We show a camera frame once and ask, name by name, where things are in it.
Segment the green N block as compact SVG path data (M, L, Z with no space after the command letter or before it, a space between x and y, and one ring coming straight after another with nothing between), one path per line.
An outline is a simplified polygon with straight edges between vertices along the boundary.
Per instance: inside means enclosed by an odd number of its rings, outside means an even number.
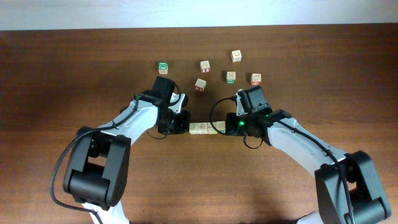
M198 123L190 123L189 124L189 133L190 134L199 134L199 125L198 125Z

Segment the red snail block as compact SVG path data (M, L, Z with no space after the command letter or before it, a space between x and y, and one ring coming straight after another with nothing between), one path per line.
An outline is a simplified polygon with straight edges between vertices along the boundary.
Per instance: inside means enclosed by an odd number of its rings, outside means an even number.
M260 73L253 73L251 75L251 85L256 86L260 85L262 81L262 75Z

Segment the red shell picture block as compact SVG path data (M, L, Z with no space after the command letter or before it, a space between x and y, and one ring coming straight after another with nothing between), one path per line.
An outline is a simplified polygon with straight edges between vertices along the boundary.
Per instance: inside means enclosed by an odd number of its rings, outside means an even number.
M208 123L199 123L198 124L198 133L199 134L208 134Z

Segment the green eight block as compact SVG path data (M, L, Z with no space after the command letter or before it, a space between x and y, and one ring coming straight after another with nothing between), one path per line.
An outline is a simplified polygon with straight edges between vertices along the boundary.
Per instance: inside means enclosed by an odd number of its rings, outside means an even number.
M225 121L217 121L215 124L216 129L221 132L222 134L225 134L226 131L226 122Z

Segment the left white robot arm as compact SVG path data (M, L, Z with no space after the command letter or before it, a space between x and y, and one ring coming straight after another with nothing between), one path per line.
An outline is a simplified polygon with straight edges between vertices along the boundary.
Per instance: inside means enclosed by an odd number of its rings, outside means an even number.
M190 113L184 93L148 91L136 95L112 121L82 127L67 146L70 152L63 189L94 223L129 223L121 197L126 188L131 146L157 126L164 136L187 132Z

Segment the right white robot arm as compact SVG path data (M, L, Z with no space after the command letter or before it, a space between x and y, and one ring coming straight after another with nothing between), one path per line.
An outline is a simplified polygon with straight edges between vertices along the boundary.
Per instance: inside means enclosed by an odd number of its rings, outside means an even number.
M260 138L315 178L318 210L298 223L378 223L391 216L391 206L368 154L350 154L327 144L284 110L241 116L228 113L226 134Z

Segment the red X number block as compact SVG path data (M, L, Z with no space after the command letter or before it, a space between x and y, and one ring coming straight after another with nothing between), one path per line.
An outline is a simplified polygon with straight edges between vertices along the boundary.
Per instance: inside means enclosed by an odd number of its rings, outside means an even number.
M206 87L206 81L198 78L195 83L195 89L197 91L204 92L205 87Z

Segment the green butterfly block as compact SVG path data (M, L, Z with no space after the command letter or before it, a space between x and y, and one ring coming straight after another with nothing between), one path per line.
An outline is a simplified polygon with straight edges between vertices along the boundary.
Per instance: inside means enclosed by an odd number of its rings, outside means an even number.
M226 83L235 84L236 83L236 72L226 72Z

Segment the green R block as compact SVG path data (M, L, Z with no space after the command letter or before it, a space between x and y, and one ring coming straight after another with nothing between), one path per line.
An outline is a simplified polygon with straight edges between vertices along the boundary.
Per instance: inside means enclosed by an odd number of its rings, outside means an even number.
M158 72L160 74L168 74L169 66L167 62L159 62L158 63Z

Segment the red six block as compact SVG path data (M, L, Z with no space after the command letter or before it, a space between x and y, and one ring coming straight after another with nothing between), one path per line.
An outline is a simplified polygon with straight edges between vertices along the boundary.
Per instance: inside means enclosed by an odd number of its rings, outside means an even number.
M202 73L209 73L211 70L210 62L208 60L201 61L200 70Z

